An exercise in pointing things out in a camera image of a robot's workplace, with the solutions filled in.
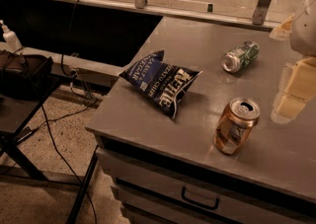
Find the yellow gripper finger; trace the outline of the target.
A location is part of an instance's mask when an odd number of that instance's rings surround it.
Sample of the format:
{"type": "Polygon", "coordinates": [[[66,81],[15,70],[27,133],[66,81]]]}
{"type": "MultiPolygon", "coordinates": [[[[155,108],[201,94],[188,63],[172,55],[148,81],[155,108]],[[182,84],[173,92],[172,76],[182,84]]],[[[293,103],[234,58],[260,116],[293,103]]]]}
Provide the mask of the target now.
{"type": "Polygon", "coordinates": [[[280,124],[294,120],[316,96],[316,58],[303,56],[295,64],[286,63],[278,85],[272,121],[280,124]]]}
{"type": "Polygon", "coordinates": [[[289,39],[293,19],[294,16],[290,15],[280,25],[273,28],[273,30],[270,32],[270,38],[275,40],[289,39]]]}

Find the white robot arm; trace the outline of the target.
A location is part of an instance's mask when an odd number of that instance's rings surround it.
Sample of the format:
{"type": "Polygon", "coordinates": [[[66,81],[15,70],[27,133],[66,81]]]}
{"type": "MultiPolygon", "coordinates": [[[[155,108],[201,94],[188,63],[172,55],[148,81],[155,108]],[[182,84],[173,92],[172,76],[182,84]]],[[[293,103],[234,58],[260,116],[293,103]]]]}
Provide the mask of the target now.
{"type": "Polygon", "coordinates": [[[316,0],[303,0],[270,37],[288,39],[291,49],[301,55],[294,64],[284,65],[271,112],[272,121],[285,124],[296,119],[316,96],[316,0]]]}

